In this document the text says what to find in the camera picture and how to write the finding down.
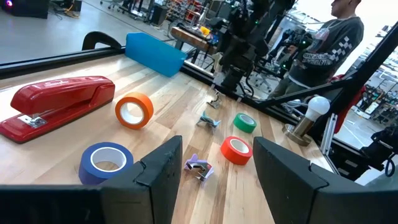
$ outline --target table leg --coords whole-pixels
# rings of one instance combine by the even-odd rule
[[[182,42],[181,40],[177,40],[177,42],[174,45],[174,48],[181,50],[183,44],[184,42]]]
[[[197,61],[198,56],[199,56],[199,50],[196,49],[196,50],[195,50],[195,53],[193,54],[191,63],[195,63],[195,62]]]

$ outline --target wooden table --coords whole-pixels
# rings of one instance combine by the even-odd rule
[[[184,43],[187,43],[191,45],[192,47],[195,47],[198,50],[201,50],[203,52],[208,52],[208,55],[213,55],[217,52],[217,47],[212,46],[209,48],[209,45],[206,42],[206,37],[203,36],[203,38],[199,38],[185,30],[182,30],[179,27],[172,27],[171,34],[174,38],[176,38],[177,42],[175,43],[175,48],[181,50],[182,45]],[[199,51],[196,51],[192,63],[195,63],[196,58],[198,57]]]
[[[0,136],[0,183],[80,184],[77,172],[88,146],[116,142],[130,149],[138,161],[179,134],[183,136],[183,161],[197,153],[213,165],[215,173],[203,184],[192,173],[182,172],[173,223],[273,223],[253,158],[245,166],[227,161],[220,153],[224,138],[237,136],[252,145],[254,136],[264,136],[331,170],[315,143],[298,146],[282,134],[280,121],[225,97],[222,107],[213,109],[206,102],[214,93],[205,84],[183,73],[167,78],[123,55],[2,80],[0,118],[18,114],[9,104],[14,93],[28,83],[87,75],[103,75],[115,83],[113,102],[25,144]],[[140,130],[120,125],[114,114],[116,102],[131,91],[148,95],[154,105],[154,116]],[[196,125],[205,110],[210,117],[222,120],[214,134]],[[252,134],[233,125],[238,112],[257,121]]]

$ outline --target lamp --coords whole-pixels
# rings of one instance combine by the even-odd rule
[[[314,122],[321,115],[326,114],[329,109],[329,101],[325,97],[316,96],[308,103],[308,110],[296,127],[291,124],[285,124],[282,130],[293,142],[301,146],[307,146],[311,143],[311,139],[305,134],[310,130]]]

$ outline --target stapler top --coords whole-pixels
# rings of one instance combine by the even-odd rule
[[[34,83],[16,92],[11,106],[23,114],[39,114],[90,101],[96,89],[113,82],[105,77],[75,77]]]

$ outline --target gray sweatshirt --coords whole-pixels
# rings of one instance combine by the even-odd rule
[[[289,78],[307,88],[327,83],[362,41],[363,32],[359,17],[326,22],[313,37],[312,45],[294,60]]]

